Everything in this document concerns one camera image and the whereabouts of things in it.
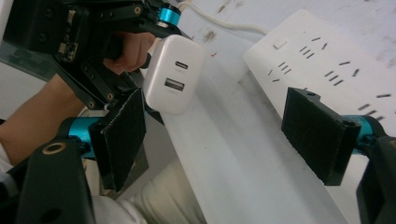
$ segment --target power outlet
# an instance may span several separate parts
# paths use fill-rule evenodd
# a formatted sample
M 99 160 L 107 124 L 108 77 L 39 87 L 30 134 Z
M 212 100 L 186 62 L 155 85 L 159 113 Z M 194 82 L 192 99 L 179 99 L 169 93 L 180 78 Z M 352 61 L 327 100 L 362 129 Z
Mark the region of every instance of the power outlet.
M 280 117 L 288 87 L 341 115 L 370 115 L 396 136 L 396 76 L 329 24 L 300 10 L 244 55 Z

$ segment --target white cable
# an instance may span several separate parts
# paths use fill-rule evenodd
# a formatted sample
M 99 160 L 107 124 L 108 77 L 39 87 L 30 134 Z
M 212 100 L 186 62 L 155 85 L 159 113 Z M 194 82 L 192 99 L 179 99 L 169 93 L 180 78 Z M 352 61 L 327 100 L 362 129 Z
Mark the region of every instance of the white cable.
M 221 26 L 226 29 L 230 30 L 243 30 L 243 31 L 251 31 L 251 32 L 257 32 L 263 35 L 267 35 L 269 31 L 267 29 L 264 29 L 260 26 L 255 26 L 255 25 L 248 25 L 248 24 L 232 24 L 232 23 L 227 23 L 224 21 L 220 21 L 213 16 L 203 12 L 201 9 L 199 9 L 196 5 L 190 2 L 181 2 L 177 4 L 177 7 L 182 7 L 182 6 L 189 6 L 191 7 L 195 12 L 206 18 L 207 20 L 215 23 L 218 26 Z

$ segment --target teal cylindrical joint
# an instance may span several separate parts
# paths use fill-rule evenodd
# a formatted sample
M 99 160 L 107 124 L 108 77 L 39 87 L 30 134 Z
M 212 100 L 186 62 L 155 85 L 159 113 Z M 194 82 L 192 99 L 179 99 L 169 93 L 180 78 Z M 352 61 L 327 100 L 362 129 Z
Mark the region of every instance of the teal cylindrical joint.
M 165 21 L 173 25 L 178 25 L 178 21 L 180 20 L 180 14 L 173 11 L 172 9 L 163 7 L 160 10 L 159 19 L 160 21 Z
M 90 127 L 90 125 L 95 123 L 97 120 L 99 120 L 99 118 L 97 118 L 97 117 L 78 118 L 78 119 L 75 119 L 73 121 L 72 125 L 70 126 L 69 136 L 76 136 L 82 142 L 84 142 L 90 146 L 90 151 L 82 154 L 81 155 L 82 158 L 86 158 L 86 159 L 94 159 L 95 158 L 95 153 L 93 152 L 92 141 L 91 141 L 91 136 L 90 136 L 88 127 Z
M 373 136 L 373 128 L 370 122 L 364 117 L 359 115 L 346 115 L 343 116 L 345 119 L 353 120 L 361 126 L 358 139 L 356 141 L 357 147 L 364 147 L 367 145 L 367 138 Z M 353 154 L 361 154 L 356 148 L 353 150 Z

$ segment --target human hand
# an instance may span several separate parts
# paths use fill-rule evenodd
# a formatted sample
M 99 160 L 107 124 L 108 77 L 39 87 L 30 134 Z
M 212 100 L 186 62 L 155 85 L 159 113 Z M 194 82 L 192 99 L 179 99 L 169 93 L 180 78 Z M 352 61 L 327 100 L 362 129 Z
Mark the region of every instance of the human hand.
M 122 55 L 116 60 L 104 59 L 104 65 L 118 75 L 125 71 L 133 72 L 141 67 L 146 62 L 148 50 L 154 43 L 155 36 L 151 33 L 125 32 L 115 35 L 122 39 Z

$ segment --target usb wall charger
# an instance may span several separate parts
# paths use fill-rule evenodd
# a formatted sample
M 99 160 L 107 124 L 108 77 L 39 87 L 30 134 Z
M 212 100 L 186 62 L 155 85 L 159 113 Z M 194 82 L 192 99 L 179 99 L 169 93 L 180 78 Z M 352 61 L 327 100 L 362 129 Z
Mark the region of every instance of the usb wall charger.
M 148 106 L 162 113 L 183 113 L 194 94 L 205 63 L 203 47 L 181 35 L 156 46 L 143 84 Z

